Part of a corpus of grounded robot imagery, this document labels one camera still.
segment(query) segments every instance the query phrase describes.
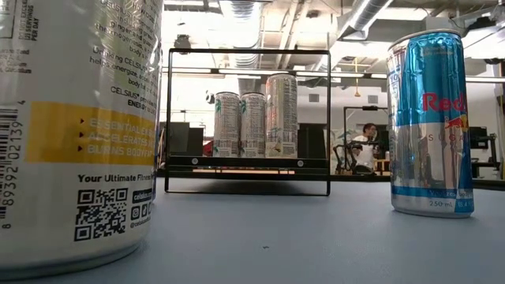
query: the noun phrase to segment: man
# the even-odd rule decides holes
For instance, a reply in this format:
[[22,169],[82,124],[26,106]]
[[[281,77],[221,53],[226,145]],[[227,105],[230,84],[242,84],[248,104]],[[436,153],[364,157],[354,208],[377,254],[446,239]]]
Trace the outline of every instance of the man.
[[[373,123],[367,123],[363,126],[363,135],[354,137],[353,141],[369,142],[373,141],[377,132],[377,127]],[[379,152],[375,146],[362,145],[362,149],[353,149],[354,158],[356,158],[357,165],[367,166],[374,170],[373,157],[377,156]]]

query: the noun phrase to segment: yellow label stripe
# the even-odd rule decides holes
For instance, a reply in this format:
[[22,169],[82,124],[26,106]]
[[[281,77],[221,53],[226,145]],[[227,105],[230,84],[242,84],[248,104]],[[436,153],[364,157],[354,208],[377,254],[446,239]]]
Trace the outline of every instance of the yellow label stripe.
[[152,165],[155,123],[98,107],[33,102],[26,161]]

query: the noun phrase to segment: white shirt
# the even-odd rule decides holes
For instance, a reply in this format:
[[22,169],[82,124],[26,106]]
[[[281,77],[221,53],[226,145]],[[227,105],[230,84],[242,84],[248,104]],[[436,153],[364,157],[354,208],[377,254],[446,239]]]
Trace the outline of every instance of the white shirt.
[[[354,137],[353,141],[368,142],[368,138],[360,135]],[[360,155],[355,156],[357,165],[367,166],[373,169],[373,146],[372,145],[362,145],[363,150],[360,151]]]

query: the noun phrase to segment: social media icon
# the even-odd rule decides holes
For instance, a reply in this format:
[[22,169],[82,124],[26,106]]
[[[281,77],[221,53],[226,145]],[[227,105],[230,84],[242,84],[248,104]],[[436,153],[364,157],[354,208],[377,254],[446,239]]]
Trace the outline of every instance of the social media icon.
[[137,220],[140,217],[140,206],[132,207],[132,220]]
[[142,205],[142,217],[145,217],[148,215],[148,205],[144,204]]

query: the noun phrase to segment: black metal frame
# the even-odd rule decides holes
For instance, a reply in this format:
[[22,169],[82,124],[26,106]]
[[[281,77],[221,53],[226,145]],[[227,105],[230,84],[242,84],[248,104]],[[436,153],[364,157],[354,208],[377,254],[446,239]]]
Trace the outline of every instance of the black metal frame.
[[[344,107],[344,149],[347,149],[347,110],[378,111],[378,110],[387,110],[387,107],[345,106]],[[344,155],[344,165],[347,165],[347,155]]]
[[[168,88],[166,100],[166,128],[165,133],[170,136],[170,108],[172,98],[172,63],[174,53],[198,53],[198,54],[299,54],[299,55],[326,55],[327,63],[331,65],[331,54],[328,50],[265,50],[265,49],[186,49],[171,48],[168,54]],[[279,195],[304,195],[304,196],[329,196],[331,193],[331,71],[327,71],[327,157],[326,159],[243,159],[243,158],[215,158],[215,157],[191,157],[170,155],[170,142],[165,143],[165,192],[173,193],[201,193],[201,192],[180,192],[169,190],[170,178],[210,178],[242,181],[259,180],[282,180],[282,181],[325,181],[325,194],[291,194],[280,193]],[[278,174],[224,174],[218,173],[216,169],[211,173],[194,173],[195,167],[223,166],[246,167],[257,169],[277,170]],[[175,171],[175,169],[188,169],[189,171]],[[305,170],[305,173],[281,174],[284,170]]]

